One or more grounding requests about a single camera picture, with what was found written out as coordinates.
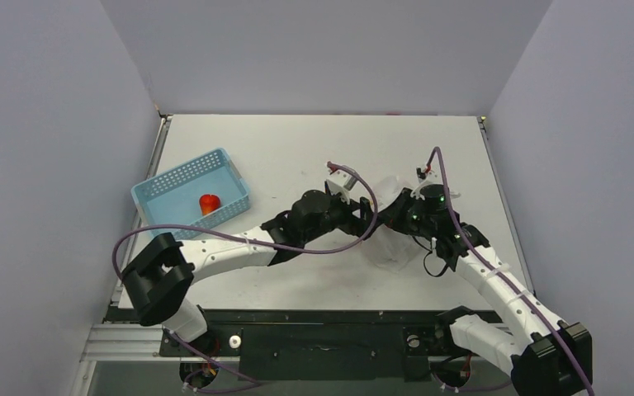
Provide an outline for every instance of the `gray wall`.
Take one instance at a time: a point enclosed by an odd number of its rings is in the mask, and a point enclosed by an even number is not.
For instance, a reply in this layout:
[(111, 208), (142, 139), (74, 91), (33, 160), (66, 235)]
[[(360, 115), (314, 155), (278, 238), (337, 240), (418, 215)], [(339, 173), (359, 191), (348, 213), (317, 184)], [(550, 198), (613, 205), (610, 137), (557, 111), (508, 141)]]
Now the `gray wall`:
[(486, 114), (551, 0), (102, 0), (164, 113)]
[(0, 2), (0, 395), (69, 393), (158, 126), (98, 1)]
[(489, 120), (539, 297), (634, 394), (634, 2), (555, 0)]

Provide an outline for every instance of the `white tabletop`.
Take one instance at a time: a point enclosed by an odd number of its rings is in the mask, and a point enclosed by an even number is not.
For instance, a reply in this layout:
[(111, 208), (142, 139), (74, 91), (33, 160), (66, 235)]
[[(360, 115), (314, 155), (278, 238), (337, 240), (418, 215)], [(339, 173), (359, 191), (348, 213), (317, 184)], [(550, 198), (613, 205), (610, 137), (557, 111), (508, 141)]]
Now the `white tabletop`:
[[(291, 208), (309, 189), (324, 187), (328, 161), (356, 169), (367, 182), (399, 175), (416, 186), (414, 169), (442, 148), (461, 220), (474, 224), (526, 284), (490, 160), (475, 117), (392, 115), (175, 115), (158, 172), (224, 148), (251, 189), (251, 209), (216, 229), (240, 233)], [(361, 186), (352, 198), (367, 196)], [(339, 231), (310, 243), (335, 248), (354, 237)], [(134, 254), (149, 241), (140, 235)], [(205, 309), (446, 310), (490, 309), (464, 280), (427, 276), (422, 254), (399, 271), (374, 266), (358, 246), (333, 255), (301, 255), (197, 282), (187, 298)], [(442, 261), (428, 258), (431, 271)], [(131, 308), (124, 292), (121, 308)]]

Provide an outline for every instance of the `blue basket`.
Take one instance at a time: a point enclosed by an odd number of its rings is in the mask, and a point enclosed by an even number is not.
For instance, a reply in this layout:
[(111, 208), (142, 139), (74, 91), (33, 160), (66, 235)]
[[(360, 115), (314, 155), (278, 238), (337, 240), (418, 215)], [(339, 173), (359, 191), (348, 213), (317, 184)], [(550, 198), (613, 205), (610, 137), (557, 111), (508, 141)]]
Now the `blue basket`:
[[(249, 209), (249, 187), (223, 148), (218, 148), (158, 174), (130, 191), (142, 220), (149, 225), (188, 224), (206, 229)], [(205, 194), (220, 198), (220, 208), (203, 216), (198, 200)], [(155, 229), (156, 236), (169, 230)], [(176, 239), (191, 239), (195, 231), (175, 230)]]

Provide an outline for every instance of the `black bracket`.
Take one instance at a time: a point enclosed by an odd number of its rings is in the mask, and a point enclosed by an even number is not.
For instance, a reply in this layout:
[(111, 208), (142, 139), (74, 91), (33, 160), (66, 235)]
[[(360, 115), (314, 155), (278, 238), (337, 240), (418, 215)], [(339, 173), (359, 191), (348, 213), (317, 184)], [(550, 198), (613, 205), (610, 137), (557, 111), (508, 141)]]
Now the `black bracket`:
[[(592, 336), (581, 323), (559, 324), (558, 333), (592, 382)], [(541, 337), (536, 333), (532, 337), (536, 341), (527, 346), (521, 356), (512, 356), (511, 379), (516, 391), (538, 396), (569, 396), (584, 389), (579, 375), (552, 334)]]
[(123, 270), (122, 283), (140, 325), (159, 324), (181, 307), (193, 281), (193, 265), (186, 262), (181, 246), (170, 233), (157, 235)]
[[(474, 248), (490, 246), (490, 241), (474, 225), (463, 223), (461, 229)], [(458, 265), (458, 257), (465, 257), (470, 253), (458, 232), (440, 236), (436, 241), (435, 249), (436, 256), (442, 258), (453, 271)]]
[[(191, 344), (217, 356), (240, 356), (239, 370), (259, 380), (430, 381), (430, 356), (458, 355), (443, 329), (441, 311), (234, 311), (204, 310), (209, 333)], [(499, 322), (494, 312), (477, 313)], [(229, 347), (240, 336), (241, 346)], [(408, 337), (420, 345), (412, 347)], [(164, 333), (160, 356), (192, 353)]]

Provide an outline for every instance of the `cable tie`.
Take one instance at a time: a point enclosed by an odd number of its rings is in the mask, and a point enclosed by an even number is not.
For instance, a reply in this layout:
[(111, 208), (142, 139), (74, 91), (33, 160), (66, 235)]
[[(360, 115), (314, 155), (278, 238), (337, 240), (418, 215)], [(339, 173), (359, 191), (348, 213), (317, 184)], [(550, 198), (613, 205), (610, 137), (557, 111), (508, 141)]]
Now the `cable tie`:
[(531, 294), (531, 292), (530, 292), (530, 291), (528, 291), (528, 289), (524, 289), (524, 290), (521, 290), (521, 293), (519, 293), (519, 294), (515, 295), (515, 296), (514, 296), (514, 298), (513, 298), (513, 299), (511, 299), (511, 300), (507, 303), (507, 305), (510, 305), (511, 303), (513, 303), (514, 301), (516, 301), (517, 299), (522, 298), (524, 295), (525, 295), (526, 297), (533, 297), (533, 295)]
[(253, 253), (253, 250), (251, 248), (251, 243), (249, 243), (249, 236), (244, 235), (244, 234), (242, 234), (242, 235), (244, 236), (244, 243), (247, 244), (247, 250), (249, 250), (249, 255), (251, 255)]
[(490, 273), (488, 273), (487, 276), (485, 276), (485, 280), (487, 281), (492, 276), (496, 276), (498, 273), (502, 271), (508, 271), (508, 270), (509, 270), (509, 264), (505, 262), (501, 266), (498, 266), (494, 270), (490, 271)]

